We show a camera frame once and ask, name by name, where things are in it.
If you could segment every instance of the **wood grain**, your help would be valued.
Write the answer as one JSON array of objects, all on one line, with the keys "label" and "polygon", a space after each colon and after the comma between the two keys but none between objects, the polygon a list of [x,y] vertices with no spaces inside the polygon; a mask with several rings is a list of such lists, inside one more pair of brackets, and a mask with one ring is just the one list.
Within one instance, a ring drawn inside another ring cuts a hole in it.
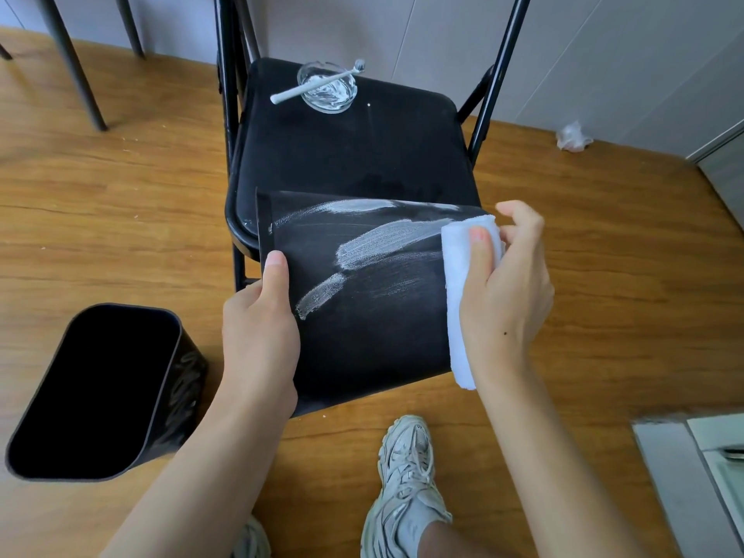
[{"label": "wood grain", "polygon": [[[0,66],[3,446],[70,318],[100,301],[178,313],[212,363],[213,391],[231,294],[214,68],[78,44],[112,127],[99,134],[48,38],[11,29],[0,37],[15,56]],[[490,210],[521,198],[547,219],[556,302],[536,364],[622,511],[655,556],[675,556],[630,422],[741,405],[742,234],[702,175],[676,158],[605,143],[570,155],[550,133],[501,123],[480,154]],[[255,264],[248,270],[258,275]],[[379,491],[379,442],[404,413],[431,425],[455,524],[535,556],[477,395],[451,375],[287,426],[256,508],[274,555],[358,555]],[[0,555],[96,555],[166,462],[103,484],[24,483],[3,471]]]}]

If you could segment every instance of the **white sneaker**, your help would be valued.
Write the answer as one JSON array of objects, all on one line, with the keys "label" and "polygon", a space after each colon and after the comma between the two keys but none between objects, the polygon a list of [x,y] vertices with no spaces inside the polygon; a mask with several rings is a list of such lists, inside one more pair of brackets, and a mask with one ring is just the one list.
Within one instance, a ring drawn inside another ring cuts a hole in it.
[{"label": "white sneaker", "polygon": [[414,558],[406,555],[398,541],[398,526],[414,498],[423,503],[418,508],[428,512],[421,517],[426,525],[432,521],[432,514],[435,520],[447,523],[452,522],[452,515],[434,485],[434,450],[426,422],[415,415],[404,415],[387,431],[377,462],[382,489],[367,514],[360,556]]},{"label": "white sneaker", "polygon": [[269,538],[263,528],[251,515],[240,531],[231,558],[269,558],[272,555],[272,547],[269,546]]}]

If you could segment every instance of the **white toothbrush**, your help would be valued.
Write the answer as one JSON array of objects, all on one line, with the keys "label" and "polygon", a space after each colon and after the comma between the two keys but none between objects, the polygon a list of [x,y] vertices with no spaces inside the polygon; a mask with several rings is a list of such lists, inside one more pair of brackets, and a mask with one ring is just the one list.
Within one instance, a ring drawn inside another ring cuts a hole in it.
[{"label": "white toothbrush", "polygon": [[302,84],[301,86],[297,86],[296,88],[291,88],[283,92],[275,93],[269,99],[274,104],[282,103],[285,100],[288,100],[289,98],[300,96],[303,93],[309,92],[311,90],[315,90],[316,88],[320,88],[321,86],[325,86],[325,84],[330,84],[331,82],[335,82],[336,80],[340,78],[345,78],[346,76],[351,76],[352,74],[361,74],[364,71],[365,71],[364,59],[357,59],[354,62],[354,68],[352,68],[350,71],[341,72],[340,74],[334,74],[333,76],[328,76],[326,78],[320,78],[317,80],[313,80],[312,82]]}]

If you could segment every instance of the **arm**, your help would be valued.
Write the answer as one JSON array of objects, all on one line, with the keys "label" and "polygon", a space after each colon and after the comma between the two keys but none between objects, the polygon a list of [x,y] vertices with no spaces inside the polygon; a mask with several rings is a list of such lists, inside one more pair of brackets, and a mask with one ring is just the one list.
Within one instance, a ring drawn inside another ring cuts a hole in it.
[{"label": "arm", "polygon": [[460,304],[468,361],[541,558],[648,556],[565,429],[527,349],[553,305],[543,219],[518,201],[497,204],[515,225],[493,269],[482,227],[471,230]]},{"label": "arm", "polygon": [[204,419],[102,556],[230,555],[297,404],[284,256],[269,254],[263,274],[225,304],[225,372]]}]

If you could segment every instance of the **white cloth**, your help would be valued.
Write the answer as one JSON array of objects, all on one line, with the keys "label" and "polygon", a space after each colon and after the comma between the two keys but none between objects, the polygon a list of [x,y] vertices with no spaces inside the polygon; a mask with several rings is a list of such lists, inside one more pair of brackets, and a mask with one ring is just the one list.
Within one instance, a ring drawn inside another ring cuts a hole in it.
[{"label": "white cloth", "polygon": [[442,227],[442,257],[444,259],[444,280],[447,288],[447,335],[449,337],[449,362],[455,381],[466,390],[475,390],[470,373],[470,365],[465,354],[463,333],[460,329],[460,300],[470,268],[470,235],[472,225],[480,225],[488,230],[493,241],[496,265],[501,261],[501,239],[498,235],[496,218],[493,215],[480,215],[465,221],[456,221]]}]

